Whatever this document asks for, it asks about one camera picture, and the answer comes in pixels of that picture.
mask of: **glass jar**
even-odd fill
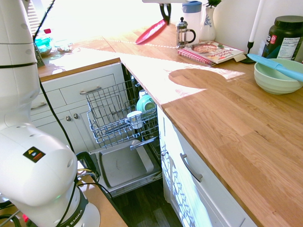
[[[67,39],[56,41],[54,46],[59,53],[67,53],[73,50],[73,43]]]

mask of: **robot label sticker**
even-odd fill
[[[36,163],[45,155],[45,153],[35,147],[31,147],[23,155]]]

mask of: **book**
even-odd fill
[[[203,41],[198,44],[187,45],[178,50],[178,54],[207,66],[213,66],[232,58],[237,62],[246,59],[244,51],[215,41]]]

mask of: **white candle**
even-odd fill
[[[260,21],[260,17],[261,17],[261,13],[262,13],[262,9],[263,9],[264,2],[265,2],[265,0],[260,0],[260,2],[259,2],[259,6],[258,6],[258,9],[257,9],[255,21],[254,21],[254,25],[252,26],[252,31],[251,31],[251,34],[250,34],[250,39],[249,39],[249,42],[250,42],[250,43],[254,42],[254,39],[255,39],[257,27],[258,27],[258,24],[259,24],[259,21]]]

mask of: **french press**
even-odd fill
[[[181,17],[180,20],[181,21],[179,23],[177,23],[177,25],[176,25],[176,27],[177,27],[177,46],[176,46],[176,48],[177,49],[184,48],[186,44],[192,43],[196,38],[195,31],[192,29],[187,29],[188,23],[186,21],[183,21],[184,18]],[[192,32],[194,34],[193,40],[191,40],[191,41],[186,40],[187,32]]]

